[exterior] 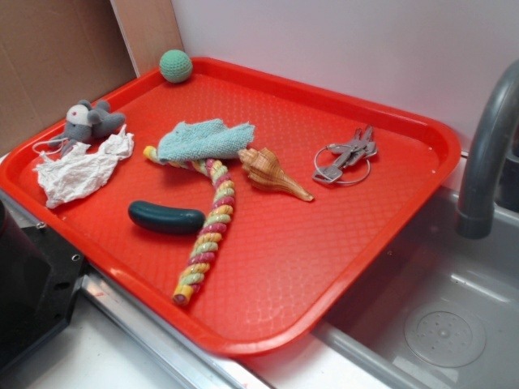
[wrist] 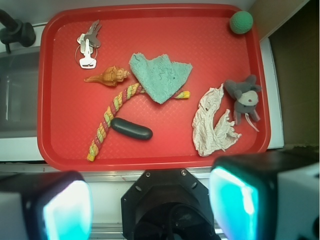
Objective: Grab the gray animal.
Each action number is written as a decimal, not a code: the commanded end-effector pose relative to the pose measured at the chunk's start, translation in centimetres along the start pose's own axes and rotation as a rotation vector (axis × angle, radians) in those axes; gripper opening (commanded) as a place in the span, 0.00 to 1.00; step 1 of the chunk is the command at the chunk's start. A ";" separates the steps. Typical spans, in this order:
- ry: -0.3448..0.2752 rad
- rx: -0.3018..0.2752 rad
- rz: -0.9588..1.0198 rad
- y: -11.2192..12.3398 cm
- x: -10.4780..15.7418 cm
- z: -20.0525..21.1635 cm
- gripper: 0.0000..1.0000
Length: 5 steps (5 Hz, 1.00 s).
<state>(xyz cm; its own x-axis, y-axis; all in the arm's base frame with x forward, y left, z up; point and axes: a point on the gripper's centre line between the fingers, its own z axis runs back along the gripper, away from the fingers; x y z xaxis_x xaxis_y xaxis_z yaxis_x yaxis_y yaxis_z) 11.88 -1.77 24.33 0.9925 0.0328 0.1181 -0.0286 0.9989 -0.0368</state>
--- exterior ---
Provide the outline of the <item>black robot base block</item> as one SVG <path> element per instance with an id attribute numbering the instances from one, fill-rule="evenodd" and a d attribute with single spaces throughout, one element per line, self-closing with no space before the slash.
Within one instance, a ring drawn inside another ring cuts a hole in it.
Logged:
<path id="1" fill-rule="evenodd" d="M 66 328 L 85 257 L 49 226 L 21 227 L 1 206 L 1 371 Z"/>

